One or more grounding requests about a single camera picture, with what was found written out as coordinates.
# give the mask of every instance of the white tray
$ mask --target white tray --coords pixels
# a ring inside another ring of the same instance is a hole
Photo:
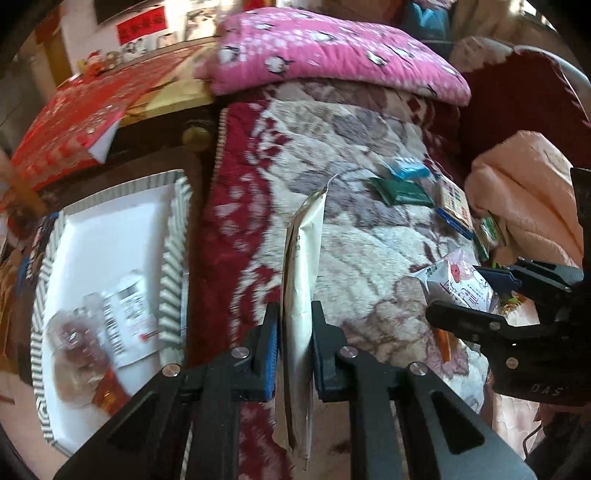
[[[182,170],[171,170],[103,190],[59,213],[41,266],[31,326],[31,370],[45,439],[72,455],[108,416],[95,406],[71,408],[56,393],[53,359],[44,325],[59,310],[109,290],[131,270],[148,283],[158,318],[161,350],[116,370],[129,395],[158,370],[182,363],[181,291],[191,188]]]

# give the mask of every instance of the pink blanket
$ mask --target pink blanket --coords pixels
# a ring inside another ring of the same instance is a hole
[[[292,8],[260,8],[223,25],[212,91],[225,95],[294,78],[373,83],[465,106],[459,72],[405,32]]]
[[[520,131],[472,163],[465,190],[479,214],[491,212],[507,245],[495,261],[517,256],[580,266],[583,231],[570,180],[572,165],[543,135]]]

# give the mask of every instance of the food package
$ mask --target food package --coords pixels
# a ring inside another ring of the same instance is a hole
[[[148,304],[148,286],[137,270],[124,275],[112,291],[85,297],[93,312],[102,309],[105,333],[115,368],[130,365],[158,351],[158,320]]]
[[[464,191],[445,176],[439,175],[437,197],[437,213],[460,234],[472,240],[472,217]]]
[[[377,177],[369,179],[369,182],[389,207],[394,205],[433,206],[429,195],[416,183],[399,179],[384,180]]]
[[[382,163],[394,177],[401,180],[422,179],[431,174],[425,164],[414,157],[394,157]]]
[[[478,250],[478,255],[483,261],[488,261],[491,257],[491,252],[498,247],[502,240],[499,234],[499,226],[496,224],[493,217],[472,219],[474,227],[474,242]]]
[[[100,342],[102,322],[86,314],[57,312],[47,324],[47,339],[54,355],[62,356],[76,368],[92,369],[104,373],[109,357]]]
[[[481,312],[492,312],[496,306],[495,292],[461,248],[413,277],[421,281],[427,304],[442,300]]]
[[[306,470],[312,445],[312,312],[328,184],[312,193],[287,227],[281,285],[280,354],[273,440]]]
[[[117,380],[112,368],[109,368],[101,379],[92,397],[92,403],[111,417],[115,415],[128,401],[130,396]]]
[[[57,312],[46,327],[58,396],[74,407],[88,405],[109,368],[102,319],[85,309]]]

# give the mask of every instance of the white paper packet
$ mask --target white paper packet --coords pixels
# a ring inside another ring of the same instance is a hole
[[[312,311],[328,184],[312,193],[287,227],[281,282],[280,348],[273,440],[306,470],[312,446]]]

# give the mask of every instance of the green snack package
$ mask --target green snack package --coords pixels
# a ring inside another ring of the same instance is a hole
[[[404,180],[384,180],[377,177],[369,179],[382,200],[389,207],[393,205],[433,206],[433,201],[420,185]]]

